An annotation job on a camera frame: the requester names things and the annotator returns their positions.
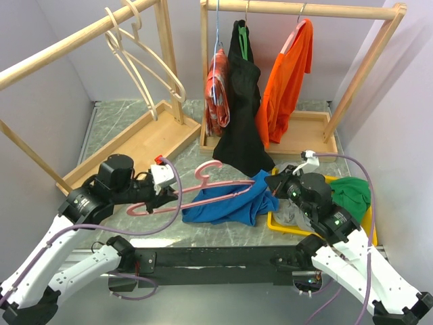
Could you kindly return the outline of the blue tank top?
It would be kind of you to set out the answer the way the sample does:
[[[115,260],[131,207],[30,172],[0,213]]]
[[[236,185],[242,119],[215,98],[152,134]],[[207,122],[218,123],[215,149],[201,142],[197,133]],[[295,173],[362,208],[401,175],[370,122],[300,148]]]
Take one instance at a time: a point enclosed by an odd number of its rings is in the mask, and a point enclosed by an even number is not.
[[[243,190],[247,190],[247,192],[226,200],[183,209],[182,221],[184,223],[211,223],[213,225],[233,221],[249,226],[256,225],[258,215],[266,215],[279,209],[279,200],[268,190],[268,185],[265,182],[265,177],[268,175],[266,171],[257,173],[252,178],[254,181],[252,187],[230,185],[200,190],[193,199],[194,202],[235,194]]]

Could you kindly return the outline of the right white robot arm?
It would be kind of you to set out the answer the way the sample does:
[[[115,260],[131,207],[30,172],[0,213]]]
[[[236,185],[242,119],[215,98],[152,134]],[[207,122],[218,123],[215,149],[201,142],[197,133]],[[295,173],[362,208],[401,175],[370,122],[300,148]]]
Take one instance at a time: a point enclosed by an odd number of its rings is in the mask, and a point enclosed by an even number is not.
[[[333,202],[323,175],[296,175],[294,170],[289,165],[265,181],[277,198],[294,204],[315,231],[297,244],[297,264],[333,278],[363,303],[374,324],[418,324],[432,309],[432,295],[410,285],[369,245],[360,223]]]

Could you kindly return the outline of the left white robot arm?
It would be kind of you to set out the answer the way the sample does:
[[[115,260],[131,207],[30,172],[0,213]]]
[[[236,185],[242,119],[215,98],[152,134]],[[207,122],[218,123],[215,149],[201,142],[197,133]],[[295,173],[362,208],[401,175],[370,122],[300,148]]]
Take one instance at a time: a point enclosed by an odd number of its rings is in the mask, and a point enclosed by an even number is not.
[[[49,230],[25,262],[1,283],[1,310],[7,324],[47,324],[59,306],[102,274],[128,274],[137,267],[135,247],[126,230],[110,229],[111,237],[96,253],[67,270],[63,262],[94,230],[108,231],[103,220],[117,205],[143,203],[149,212],[182,200],[173,183],[180,177],[172,162],[161,157],[139,179],[134,161],[113,154],[82,186],[71,191]]]

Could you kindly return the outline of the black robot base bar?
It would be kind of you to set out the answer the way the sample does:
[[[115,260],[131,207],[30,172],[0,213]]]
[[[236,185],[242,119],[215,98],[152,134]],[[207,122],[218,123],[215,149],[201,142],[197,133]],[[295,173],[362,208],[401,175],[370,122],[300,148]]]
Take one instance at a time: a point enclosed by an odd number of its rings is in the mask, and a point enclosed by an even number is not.
[[[161,286],[211,284],[299,284],[319,290],[320,271],[295,246],[136,248],[114,269],[143,276]]]

